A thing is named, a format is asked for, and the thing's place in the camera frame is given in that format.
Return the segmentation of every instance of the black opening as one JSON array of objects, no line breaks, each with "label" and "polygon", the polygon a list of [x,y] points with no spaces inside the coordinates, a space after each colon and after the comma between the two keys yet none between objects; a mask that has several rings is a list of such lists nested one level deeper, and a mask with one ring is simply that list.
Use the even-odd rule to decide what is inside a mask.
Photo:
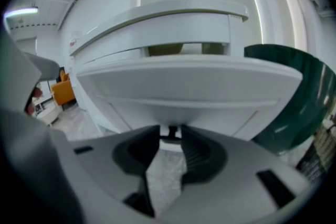
[{"label": "black opening", "polygon": [[82,146],[82,147],[75,148],[73,151],[75,151],[76,154],[82,154],[88,151],[93,151],[93,147],[92,146]]},{"label": "black opening", "polygon": [[160,139],[164,143],[180,145],[181,144],[181,139],[178,138],[178,137],[176,137],[176,131],[177,131],[177,127],[176,126],[169,126],[169,134],[168,134],[168,136],[161,135]]},{"label": "black opening", "polygon": [[279,208],[294,200],[295,196],[271,171],[258,172],[257,177],[266,187]]},{"label": "black opening", "polygon": [[139,191],[137,193],[132,193],[124,200],[124,203],[150,217],[155,217],[151,198],[149,196],[146,176],[142,176]]}]

